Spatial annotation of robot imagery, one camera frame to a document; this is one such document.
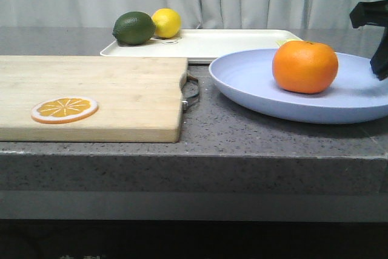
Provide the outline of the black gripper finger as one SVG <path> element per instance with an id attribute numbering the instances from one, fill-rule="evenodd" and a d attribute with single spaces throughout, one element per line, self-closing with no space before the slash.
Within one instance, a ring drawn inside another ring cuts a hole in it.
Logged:
<path id="1" fill-rule="evenodd" d="M 359 2 L 349 14 L 354 29 L 365 25 L 384 28 L 380 44 L 370 60 L 373 74 L 380 80 L 387 79 L 387 0 Z"/>

